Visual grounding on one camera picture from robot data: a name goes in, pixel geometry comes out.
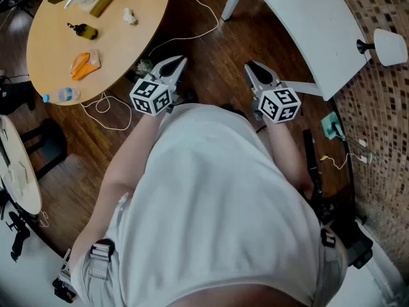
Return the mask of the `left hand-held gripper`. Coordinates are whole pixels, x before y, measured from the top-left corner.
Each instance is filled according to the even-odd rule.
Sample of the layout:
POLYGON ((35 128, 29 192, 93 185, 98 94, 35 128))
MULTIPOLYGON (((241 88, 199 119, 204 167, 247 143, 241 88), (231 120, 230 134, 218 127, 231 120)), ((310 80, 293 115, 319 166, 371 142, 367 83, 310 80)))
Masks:
POLYGON ((157 63, 151 75, 160 80, 138 79, 130 92, 130 99, 136 111, 150 116, 162 112, 172 113, 177 99, 176 86, 187 67, 185 56, 173 56, 157 63))

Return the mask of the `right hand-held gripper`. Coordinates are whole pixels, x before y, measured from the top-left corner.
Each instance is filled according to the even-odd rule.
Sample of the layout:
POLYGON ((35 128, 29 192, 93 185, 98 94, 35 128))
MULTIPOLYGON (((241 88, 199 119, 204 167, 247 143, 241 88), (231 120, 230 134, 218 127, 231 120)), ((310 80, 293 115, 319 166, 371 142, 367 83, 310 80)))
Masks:
POLYGON ((265 116, 273 123, 282 123, 296 117, 301 106, 298 95, 284 82, 276 81, 278 75, 271 68, 249 61, 244 65, 244 70, 247 84, 254 95, 252 110, 257 121, 263 121, 265 116))

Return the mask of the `small cream object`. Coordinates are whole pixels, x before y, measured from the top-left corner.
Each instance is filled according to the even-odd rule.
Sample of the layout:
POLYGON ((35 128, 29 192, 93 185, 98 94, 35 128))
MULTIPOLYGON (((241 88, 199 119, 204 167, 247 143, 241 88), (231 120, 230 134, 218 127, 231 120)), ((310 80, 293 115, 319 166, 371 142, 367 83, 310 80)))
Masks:
POLYGON ((123 12, 123 20, 130 25, 137 24, 137 17, 134 15, 134 12, 130 8, 125 8, 123 12))

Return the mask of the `person's right forearm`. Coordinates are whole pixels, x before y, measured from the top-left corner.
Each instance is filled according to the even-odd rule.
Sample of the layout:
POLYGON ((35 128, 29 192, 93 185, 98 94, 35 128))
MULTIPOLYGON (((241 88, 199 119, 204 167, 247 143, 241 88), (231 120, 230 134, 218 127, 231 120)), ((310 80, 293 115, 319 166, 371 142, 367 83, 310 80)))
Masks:
POLYGON ((274 123, 263 117, 267 127, 272 158, 286 180, 310 200, 314 185, 307 169, 306 158, 298 149, 285 123, 274 123))

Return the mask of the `person's left forearm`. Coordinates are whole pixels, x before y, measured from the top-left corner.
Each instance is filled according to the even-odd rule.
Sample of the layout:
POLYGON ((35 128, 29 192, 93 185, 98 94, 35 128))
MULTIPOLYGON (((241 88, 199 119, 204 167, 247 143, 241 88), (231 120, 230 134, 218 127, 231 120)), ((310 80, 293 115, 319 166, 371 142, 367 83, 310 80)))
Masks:
POLYGON ((165 112, 144 115, 112 158, 100 192, 122 195, 134 191, 143 176, 165 112))

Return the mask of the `white rectangular table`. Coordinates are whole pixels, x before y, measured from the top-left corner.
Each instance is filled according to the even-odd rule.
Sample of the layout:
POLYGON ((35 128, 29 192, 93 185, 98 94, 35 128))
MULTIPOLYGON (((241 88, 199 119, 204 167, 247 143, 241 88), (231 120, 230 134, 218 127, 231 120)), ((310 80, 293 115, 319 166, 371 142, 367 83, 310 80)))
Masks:
POLYGON ((332 98, 371 59, 345 0, 264 0, 296 43, 314 79, 315 93, 332 98))

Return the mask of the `round wooden table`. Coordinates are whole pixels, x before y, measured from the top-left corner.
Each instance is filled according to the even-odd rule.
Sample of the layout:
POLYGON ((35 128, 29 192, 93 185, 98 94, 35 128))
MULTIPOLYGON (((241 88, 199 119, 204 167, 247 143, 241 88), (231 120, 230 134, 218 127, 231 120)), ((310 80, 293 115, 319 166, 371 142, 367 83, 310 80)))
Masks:
POLYGON ((71 4, 43 0, 33 19, 27 41, 29 78, 40 95, 76 87, 86 102, 121 79, 141 57, 155 36, 166 12, 168 0, 113 0, 98 18, 71 4), (137 17, 137 24, 123 20, 125 8, 137 17), (94 40, 79 37, 67 24, 87 24, 98 30, 94 40), (80 81, 73 81, 70 65, 75 57, 97 49, 101 67, 80 81))

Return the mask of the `orange packet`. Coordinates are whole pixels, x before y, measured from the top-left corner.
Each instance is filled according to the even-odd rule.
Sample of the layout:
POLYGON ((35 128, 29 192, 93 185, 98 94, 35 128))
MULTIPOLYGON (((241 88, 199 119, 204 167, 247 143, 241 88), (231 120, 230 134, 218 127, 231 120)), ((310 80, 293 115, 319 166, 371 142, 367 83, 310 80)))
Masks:
POLYGON ((100 55, 97 49, 80 53, 76 56, 70 66, 70 74, 73 81, 79 81, 88 74, 101 67, 100 55))

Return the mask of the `black tripod pole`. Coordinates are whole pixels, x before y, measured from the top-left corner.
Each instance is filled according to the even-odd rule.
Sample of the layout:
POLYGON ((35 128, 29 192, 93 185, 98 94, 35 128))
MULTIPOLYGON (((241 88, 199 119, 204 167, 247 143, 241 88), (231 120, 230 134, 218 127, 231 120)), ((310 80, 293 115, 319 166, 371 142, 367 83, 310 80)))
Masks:
POLYGON ((318 165, 316 162, 316 154, 314 149, 314 140, 310 129, 303 131, 305 153, 307 158, 307 169, 313 183, 313 193, 311 200, 320 199, 322 197, 322 185, 318 165))

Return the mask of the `dark brown pump bottle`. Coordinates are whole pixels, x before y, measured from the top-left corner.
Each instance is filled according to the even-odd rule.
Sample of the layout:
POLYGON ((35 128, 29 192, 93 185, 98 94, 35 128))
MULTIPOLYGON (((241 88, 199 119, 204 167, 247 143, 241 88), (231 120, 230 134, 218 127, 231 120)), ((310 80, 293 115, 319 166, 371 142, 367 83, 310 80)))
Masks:
POLYGON ((71 23, 68 23, 67 26, 70 29, 74 30, 77 36, 88 40, 94 40, 98 36, 98 30, 87 24, 73 25, 71 23))

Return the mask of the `clear plastic water bottle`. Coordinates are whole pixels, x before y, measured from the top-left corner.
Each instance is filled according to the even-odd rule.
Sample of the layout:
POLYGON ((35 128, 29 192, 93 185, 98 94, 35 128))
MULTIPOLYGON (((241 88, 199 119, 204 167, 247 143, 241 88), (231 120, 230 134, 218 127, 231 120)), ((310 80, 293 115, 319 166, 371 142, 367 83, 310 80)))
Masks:
POLYGON ((81 95, 81 92, 76 87, 61 88, 45 94, 42 97, 44 103, 59 104, 65 102, 71 102, 77 100, 81 95))

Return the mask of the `black stool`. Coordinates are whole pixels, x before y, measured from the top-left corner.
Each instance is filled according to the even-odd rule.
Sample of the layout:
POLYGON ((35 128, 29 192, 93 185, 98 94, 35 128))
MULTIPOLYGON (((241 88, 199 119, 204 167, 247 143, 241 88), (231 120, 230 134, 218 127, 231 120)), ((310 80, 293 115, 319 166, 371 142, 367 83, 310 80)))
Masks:
POLYGON ((68 149, 62 128, 52 118, 44 119, 37 128, 20 135, 23 143, 36 137, 39 140, 26 148, 26 153, 30 156, 40 150, 47 160, 47 164, 35 172, 36 179, 39 180, 66 159, 68 149))

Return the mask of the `person's white shirt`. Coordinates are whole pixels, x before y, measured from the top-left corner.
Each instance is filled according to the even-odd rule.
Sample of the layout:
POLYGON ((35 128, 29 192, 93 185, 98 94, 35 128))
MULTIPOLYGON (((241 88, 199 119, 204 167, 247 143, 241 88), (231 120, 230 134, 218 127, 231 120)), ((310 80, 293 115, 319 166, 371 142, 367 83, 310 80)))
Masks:
POLYGON ((136 189, 100 192, 70 257, 91 307, 326 307, 347 268, 251 124, 203 104, 166 113, 136 189))

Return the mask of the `pale round table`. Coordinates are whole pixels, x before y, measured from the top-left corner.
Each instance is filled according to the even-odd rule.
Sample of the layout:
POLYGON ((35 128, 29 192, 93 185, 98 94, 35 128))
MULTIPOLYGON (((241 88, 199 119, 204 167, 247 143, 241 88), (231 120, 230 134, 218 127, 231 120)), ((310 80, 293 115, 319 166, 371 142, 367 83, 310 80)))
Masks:
POLYGON ((12 121, 0 115, 0 178, 12 200, 26 212, 37 215, 42 209, 40 188, 26 148, 12 121))

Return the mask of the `black gear bag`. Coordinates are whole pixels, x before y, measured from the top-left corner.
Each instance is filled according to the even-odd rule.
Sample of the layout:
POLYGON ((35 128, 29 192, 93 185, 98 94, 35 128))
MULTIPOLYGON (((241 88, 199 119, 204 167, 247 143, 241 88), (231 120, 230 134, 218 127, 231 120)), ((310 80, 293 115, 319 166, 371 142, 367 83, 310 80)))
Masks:
POLYGON ((373 241, 359 228, 357 220, 367 217, 358 214, 350 187, 344 186, 335 195, 324 197, 322 190, 315 190, 311 204, 318 219, 329 227, 344 244, 348 265, 361 269, 373 257, 373 241))

